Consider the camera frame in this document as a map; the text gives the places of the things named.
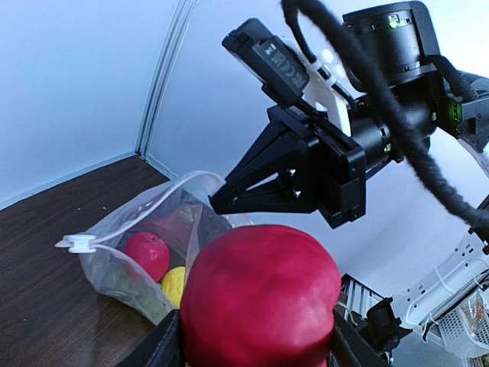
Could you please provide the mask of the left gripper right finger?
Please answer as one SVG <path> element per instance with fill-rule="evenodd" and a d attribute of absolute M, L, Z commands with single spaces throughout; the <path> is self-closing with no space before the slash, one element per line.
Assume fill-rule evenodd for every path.
<path fill-rule="evenodd" d="M 359 330 L 345 319 L 346 308 L 334 308 L 330 341 L 331 366 L 389 366 L 385 356 L 390 345 L 390 307 L 376 305 L 367 312 L 367 324 Z"/>

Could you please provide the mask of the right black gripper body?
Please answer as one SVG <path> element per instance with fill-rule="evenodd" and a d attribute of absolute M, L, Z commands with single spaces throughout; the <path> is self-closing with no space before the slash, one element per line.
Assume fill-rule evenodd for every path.
<path fill-rule="evenodd" d="M 334 126 L 325 112 L 307 115 L 279 106 L 267 110 L 271 122 L 281 124 L 305 144 L 309 175 L 306 183 L 317 210 L 331 228 L 354 222 L 366 213 L 366 154 Z"/>

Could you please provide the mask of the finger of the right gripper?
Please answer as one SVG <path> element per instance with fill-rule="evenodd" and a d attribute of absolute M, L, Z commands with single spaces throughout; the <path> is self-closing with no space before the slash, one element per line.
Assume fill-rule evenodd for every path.
<path fill-rule="evenodd" d="M 209 199 L 218 214 L 313 213 L 319 208 L 313 194 L 299 171 L 283 170 L 260 179 L 228 178 Z"/>
<path fill-rule="evenodd" d="M 246 191 L 273 174 L 294 169 L 307 150 L 304 137 L 281 123 L 271 122 L 225 178 L 223 190 Z"/>

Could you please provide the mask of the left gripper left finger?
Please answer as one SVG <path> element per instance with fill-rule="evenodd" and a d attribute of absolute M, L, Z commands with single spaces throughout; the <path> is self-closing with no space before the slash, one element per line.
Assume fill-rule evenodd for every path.
<path fill-rule="evenodd" d="M 154 330 L 116 367 L 180 367 L 181 322 L 178 310 L 170 311 Z"/>

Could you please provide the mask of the green toy grapes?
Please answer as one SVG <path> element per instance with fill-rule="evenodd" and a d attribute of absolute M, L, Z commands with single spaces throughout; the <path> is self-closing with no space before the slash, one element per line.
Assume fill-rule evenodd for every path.
<path fill-rule="evenodd" d="M 105 273 L 101 291 L 133 308 L 154 325 L 157 325 L 171 309 L 163 299 L 161 291 L 156 291 L 154 286 L 148 285 L 142 278 L 130 277 L 121 269 Z"/>

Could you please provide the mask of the yellow toy apple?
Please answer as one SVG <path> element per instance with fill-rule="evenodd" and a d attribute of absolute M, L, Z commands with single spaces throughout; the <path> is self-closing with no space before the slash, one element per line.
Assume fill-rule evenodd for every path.
<path fill-rule="evenodd" d="M 160 283 L 165 297 L 176 309 L 180 309 L 185 280 L 186 268 L 179 266 L 168 271 Z"/>

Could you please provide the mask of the clear dotted zip bag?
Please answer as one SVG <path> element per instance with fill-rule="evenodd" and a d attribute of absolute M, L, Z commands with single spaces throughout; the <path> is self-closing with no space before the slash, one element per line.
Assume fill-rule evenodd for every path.
<path fill-rule="evenodd" d="M 220 216 L 209 197 L 224 180 L 193 171 L 137 195 L 83 233 L 65 235 L 57 248 L 77 254 L 100 294 L 119 300 L 153 324 L 174 308 L 161 285 L 174 268 L 188 272 L 199 252 L 246 215 Z"/>

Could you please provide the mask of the red toy apple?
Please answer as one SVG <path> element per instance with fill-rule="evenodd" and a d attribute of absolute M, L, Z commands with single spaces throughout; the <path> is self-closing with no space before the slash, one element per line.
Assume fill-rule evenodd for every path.
<path fill-rule="evenodd" d="M 243 226 L 208 244 L 180 308 L 191 366 L 324 366 L 341 276 L 312 236 Z"/>
<path fill-rule="evenodd" d="M 163 239 L 153 233 L 134 234 L 123 252 L 136 261 L 155 282 L 159 282 L 169 269 L 170 249 Z"/>

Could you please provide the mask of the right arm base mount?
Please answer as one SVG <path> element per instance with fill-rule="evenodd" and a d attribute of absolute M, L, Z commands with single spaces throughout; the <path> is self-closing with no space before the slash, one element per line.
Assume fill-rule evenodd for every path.
<path fill-rule="evenodd" d="M 392 297 L 382 297 L 351 275 L 342 276 L 341 294 L 336 309 L 373 350 L 393 365 L 393 351 L 412 330 L 404 329 L 395 317 Z"/>

